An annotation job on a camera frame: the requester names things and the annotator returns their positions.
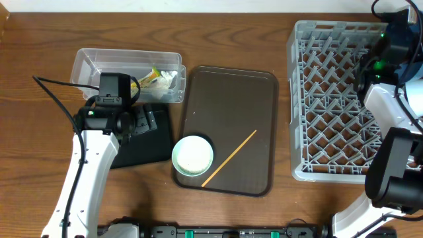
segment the white wall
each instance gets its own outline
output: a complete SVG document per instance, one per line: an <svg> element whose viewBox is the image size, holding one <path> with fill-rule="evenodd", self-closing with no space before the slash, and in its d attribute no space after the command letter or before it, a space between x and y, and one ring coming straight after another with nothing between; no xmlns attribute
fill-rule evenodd
<svg viewBox="0 0 423 238"><path fill-rule="evenodd" d="M373 0L0 0L10 12L370 13ZM423 0L414 0L423 9ZM380 0L394 11L403 0Z"/></svg>

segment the green light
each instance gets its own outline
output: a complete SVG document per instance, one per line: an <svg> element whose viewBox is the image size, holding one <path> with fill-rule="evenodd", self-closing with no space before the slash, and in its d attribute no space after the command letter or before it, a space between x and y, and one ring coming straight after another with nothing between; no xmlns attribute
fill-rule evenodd
<svg viewBox="0 0 423 238"><path fill-rule="evenodd" d="M381 61L377 61L373 65L373 68L374 68L374 70L381 70L381 69L383 69L384 66L385 66L385 62L383 60L381 60Z"/></svg>

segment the wood grain surface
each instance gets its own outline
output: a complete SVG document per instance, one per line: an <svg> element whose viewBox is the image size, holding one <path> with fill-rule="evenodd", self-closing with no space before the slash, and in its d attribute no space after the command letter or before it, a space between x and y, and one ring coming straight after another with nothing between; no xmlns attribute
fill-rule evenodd
<svg viewBox="0 0 423 238"><path fill-rule="evenodd" d="M6 25L7 18L9 17L10 13L6 10L5 6L0 3L0 43L3 37L3 29Z"/></svg>
<svg viewBox="0 0 423 238"><path fill-rule="evenodd" d="M286 40L298 20L372 22L341 14L13 13L0 45L0 237L39 237L59 198L71 157L72 129L31 75L69 81L80 48L178 52L188 73L198 65L269 71L279 81L276 163L271 192L250 198L177 187L171 162L110 172L100 224L135 216L146 224L282 226L293 218L323 224L362 185L298 182L289 168ZM82 92L48 85L76 113ZM175 137L181 104L171 105ZM400 237L419 223L392 221Z"/></svg>

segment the chopstick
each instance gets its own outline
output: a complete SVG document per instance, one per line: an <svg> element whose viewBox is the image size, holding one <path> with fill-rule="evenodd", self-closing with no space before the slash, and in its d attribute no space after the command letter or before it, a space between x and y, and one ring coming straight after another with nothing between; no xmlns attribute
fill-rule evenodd
<svg viewBox="0 0 423 238"><path fill-rule="evenodd" d="M246 144L246 142L257 132L257 130L253 131L251 133L251 135L249 137L247 137L245 139L245 141L238 146L238 148L236 148L236 150L234 150L234 152L232 152L232 154L219 166L219 168L217 168L211 175L209 178L207 178L207 180L205 182L203 182L203 184L201 185L201 187L204 187L205 185L207 185L207 183L217 174L217 172L219 172L221 170L221 168L223 168L223 166L225 166L229 160L232 159L232 157Z"/></svg>

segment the white bowl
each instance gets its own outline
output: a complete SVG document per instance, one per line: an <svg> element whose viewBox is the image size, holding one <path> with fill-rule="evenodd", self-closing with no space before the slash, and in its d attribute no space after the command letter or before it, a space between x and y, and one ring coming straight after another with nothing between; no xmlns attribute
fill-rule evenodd
<svg viewBox="0 0 423 238"><path fill-rule="evenodd" d="M191 177L201 175L210 168L212 162L212 146L200 136L182 138L173 147L173 166L183 175Z"/></svg>

